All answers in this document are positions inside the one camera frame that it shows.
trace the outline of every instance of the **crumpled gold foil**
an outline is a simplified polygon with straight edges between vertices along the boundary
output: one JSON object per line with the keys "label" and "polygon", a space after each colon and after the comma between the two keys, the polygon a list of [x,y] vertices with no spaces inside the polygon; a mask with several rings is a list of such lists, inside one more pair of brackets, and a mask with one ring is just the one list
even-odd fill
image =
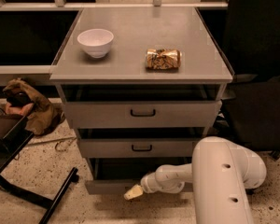
{"label": "crumpled gold foil", "polygon": [[153,70],[177,69],[180,60],[178,49],[148,49],[146,67]]}

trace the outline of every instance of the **black handle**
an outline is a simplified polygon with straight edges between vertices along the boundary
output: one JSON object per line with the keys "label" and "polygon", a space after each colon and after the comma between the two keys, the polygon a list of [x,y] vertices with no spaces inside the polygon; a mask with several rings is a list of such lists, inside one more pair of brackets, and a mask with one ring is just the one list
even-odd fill
{"label": "black handle", "polygon": [[150,145],[148,148],[143,148],[143,149],[134,148],[134,145],[132,145],[132,151],[134,152],[150,152],[151,150],[152,150],[152,145]]}
{"label": "black handle", "polygon": [[149,114],[136,114],[131,109],[131,116],[133,116],[133,117],[154,117],[155,115],[156,115],[156,110],[155,109],[153,109],[152,113],[149,113]]}

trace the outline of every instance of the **white bowl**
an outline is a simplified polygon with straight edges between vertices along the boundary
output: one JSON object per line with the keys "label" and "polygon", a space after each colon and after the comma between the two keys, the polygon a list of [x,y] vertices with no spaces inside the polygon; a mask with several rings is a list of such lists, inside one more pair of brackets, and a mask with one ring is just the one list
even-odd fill
{"label": "white bowl", "polygon": [[82,49],[93,58],[101,58],[111,50],[114,35],[105,29],[90,29],[77,37]]}

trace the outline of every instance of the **speckled floor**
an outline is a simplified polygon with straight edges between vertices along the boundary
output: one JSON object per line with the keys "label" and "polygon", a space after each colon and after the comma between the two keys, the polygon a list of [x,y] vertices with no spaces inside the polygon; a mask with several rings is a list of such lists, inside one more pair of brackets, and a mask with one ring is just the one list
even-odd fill
{"label": "speckled floor", "polygon": [[[268,175],[248,197],[252,214],[256,224],[280,224],[280,160],[271,160],[266,152],[260,156]],[[20,187],[53,198],[72,167],[78,168],[79,182],[70,185],[49,223],[196,223],[193,193],[145,194],[133,201],[125,201],[121,195],[89,195],[84,182],[92,179],[91,173],[66,121],[54,133],[34,138],[3,176]],[[38,223],[44,213],[43,208],[0,189],[0,223]]]}

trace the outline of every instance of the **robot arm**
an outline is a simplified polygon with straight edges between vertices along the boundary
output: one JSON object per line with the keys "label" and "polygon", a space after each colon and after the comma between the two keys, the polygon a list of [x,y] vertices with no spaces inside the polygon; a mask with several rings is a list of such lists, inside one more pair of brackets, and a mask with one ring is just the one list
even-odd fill
{"label": "robot arm", "polygon": [[[186,182],[193,183],[197,223],[246,224],[253,219],[245,189],[259,187],[265,177],[265,164],[255,152],[226,139],[207,137],[195,147],[192,164],[163,165],[145,175],[136,189],[178,193]],[[131,189],[125,198],[141,191],[134,195]]]}

